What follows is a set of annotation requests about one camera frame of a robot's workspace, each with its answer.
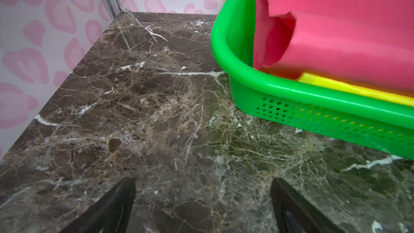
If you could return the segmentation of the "yellow duck raincoat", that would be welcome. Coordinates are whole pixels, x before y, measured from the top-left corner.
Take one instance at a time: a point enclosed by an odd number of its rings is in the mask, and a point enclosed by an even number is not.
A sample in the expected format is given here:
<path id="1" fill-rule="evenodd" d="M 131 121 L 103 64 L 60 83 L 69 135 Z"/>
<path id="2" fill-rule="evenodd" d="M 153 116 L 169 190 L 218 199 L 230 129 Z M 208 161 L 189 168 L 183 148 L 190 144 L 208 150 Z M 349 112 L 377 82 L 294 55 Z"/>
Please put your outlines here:
<path id="1" fill-rule="evenodd" d="M 413 97 L 380 91 L 380 90 L 363 87 L 359 85 L 353 85 L 353 84 L 341 82 L 335 79 L 317 76 L 311 73 L 306 73 L 306 72 L 302 73 L 301 76 L 297 79 L 297 81 L 301 83 L 309 84 L 309 85 L 328 88 L 331 90 L 337 90 L 341 92 L 356 94 L 359 96 L 392 102 L 395 104 L 401 104 L 401 105 L 410 106 L 410 107 L 414 106 Z"/>

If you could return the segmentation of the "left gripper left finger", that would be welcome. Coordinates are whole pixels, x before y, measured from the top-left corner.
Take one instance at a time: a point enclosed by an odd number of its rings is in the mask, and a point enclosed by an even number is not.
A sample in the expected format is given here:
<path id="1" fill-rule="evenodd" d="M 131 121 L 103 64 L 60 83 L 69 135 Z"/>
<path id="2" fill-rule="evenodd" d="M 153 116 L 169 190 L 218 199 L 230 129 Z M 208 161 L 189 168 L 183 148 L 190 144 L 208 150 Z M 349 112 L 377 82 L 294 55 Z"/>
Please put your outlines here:
<path id="1" fill-rule="evenodd" d="M 125 233 L 135 195 L 135 181 L 124 178 L 61 232 Z"/>

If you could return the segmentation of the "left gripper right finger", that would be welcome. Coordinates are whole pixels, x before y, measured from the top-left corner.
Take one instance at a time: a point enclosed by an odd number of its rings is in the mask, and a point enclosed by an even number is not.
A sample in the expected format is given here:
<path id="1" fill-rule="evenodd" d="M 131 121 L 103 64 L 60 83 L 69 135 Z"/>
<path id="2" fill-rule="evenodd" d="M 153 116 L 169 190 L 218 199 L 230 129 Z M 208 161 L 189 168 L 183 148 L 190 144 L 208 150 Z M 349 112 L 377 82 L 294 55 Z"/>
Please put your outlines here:
<path id="1" fill-rule="evenodd" d="M 280 233 L 343 232 L 282 178 L 273 179 L 270 196 Z"/>

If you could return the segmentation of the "magenta raincoat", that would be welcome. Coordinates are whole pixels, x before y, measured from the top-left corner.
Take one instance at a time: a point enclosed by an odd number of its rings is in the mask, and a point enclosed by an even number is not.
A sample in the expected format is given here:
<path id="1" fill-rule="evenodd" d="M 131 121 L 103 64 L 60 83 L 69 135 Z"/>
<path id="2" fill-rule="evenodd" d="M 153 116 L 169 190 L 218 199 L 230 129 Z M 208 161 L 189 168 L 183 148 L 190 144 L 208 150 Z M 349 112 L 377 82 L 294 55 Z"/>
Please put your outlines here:
<path id="1" fill-rule="evenodd" d="M 256 0 L 253 66 L 414 91 L 414 0 Z"/>

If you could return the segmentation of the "green plastic basket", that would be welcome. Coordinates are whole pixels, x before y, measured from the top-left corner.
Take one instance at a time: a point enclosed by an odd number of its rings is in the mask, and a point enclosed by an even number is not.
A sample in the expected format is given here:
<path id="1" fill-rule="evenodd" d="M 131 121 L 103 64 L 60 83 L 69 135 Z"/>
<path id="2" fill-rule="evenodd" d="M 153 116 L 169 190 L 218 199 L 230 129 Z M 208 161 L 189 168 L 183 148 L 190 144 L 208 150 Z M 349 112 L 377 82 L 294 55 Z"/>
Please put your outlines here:
<path id="1" fill-rule="evenodd" d="M 253 68 L 255 0 L 226 0 L 211 31 L 212 54 L 246 114 L 392 155 L 414 157 L 414 109 L 274 77 Z"/>

